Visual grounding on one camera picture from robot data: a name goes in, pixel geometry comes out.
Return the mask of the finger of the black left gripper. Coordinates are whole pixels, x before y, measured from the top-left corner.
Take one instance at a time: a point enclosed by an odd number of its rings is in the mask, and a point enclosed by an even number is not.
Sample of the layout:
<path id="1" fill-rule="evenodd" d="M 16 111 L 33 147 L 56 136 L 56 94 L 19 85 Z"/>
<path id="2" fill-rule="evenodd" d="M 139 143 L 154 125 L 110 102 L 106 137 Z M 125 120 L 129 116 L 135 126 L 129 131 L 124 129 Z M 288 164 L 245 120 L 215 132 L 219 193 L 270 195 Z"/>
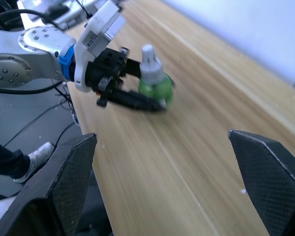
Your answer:
<path id="1" fill-rule="evenodd" d="M 108 101 L 137 111 L 161 112 L 166 110 L 157 100 L 135 91 L 112 89 L 108 95 Z"/>
<path id="2" fill-rule="evenodd" d="M 142 74 L 141 74 L 141 70 L 140 70 L 140 62 L 133 60 L 133 59 L 129 59 L 126 58 L 124 60 L 125 63 L 125 68 L 124 68 L 124 72 L 125 74 L 129 74 L 131 76 L 137 77 L 140 81 L 142 81 Z M 171 86 L 175 87 L 175 82 L 174 80 L 168 76 L 168 74 L 164 73 L 165 77 L 169 78 L 169 81 L 171 82 Z M 155 83 L 151 83 L 151 82 L 145 82 L 148 85 L 152 85 L 155 86 L 157 84 L 161 84 L 161 82 L 155 82 Z"/>

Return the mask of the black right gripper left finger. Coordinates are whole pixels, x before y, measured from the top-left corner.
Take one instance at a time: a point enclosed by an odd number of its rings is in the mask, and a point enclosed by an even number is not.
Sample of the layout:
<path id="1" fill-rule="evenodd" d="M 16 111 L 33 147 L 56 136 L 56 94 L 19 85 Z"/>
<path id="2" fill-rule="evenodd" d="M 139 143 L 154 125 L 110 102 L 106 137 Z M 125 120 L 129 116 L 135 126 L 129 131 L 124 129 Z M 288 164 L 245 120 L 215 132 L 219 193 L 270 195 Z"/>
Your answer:
<path id="1" fill-rule="evenodd" d="M 0 236 L 73 236 L 84 206 L 97 136 L 58 146 L 0 219 Z"/>

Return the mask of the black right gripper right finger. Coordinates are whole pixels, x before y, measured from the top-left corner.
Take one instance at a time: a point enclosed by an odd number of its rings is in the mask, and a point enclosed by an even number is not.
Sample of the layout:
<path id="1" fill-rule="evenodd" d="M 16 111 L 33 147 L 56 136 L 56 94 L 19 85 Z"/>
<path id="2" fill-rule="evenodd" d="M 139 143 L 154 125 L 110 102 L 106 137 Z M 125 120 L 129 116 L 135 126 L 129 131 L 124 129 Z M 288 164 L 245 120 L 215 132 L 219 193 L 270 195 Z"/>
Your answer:
<path id="1" fill-rule="evenodd" d="M 245 189 L 271 236 L 295 236 L 295 157 L 278 141 L 231 129 Z"/>

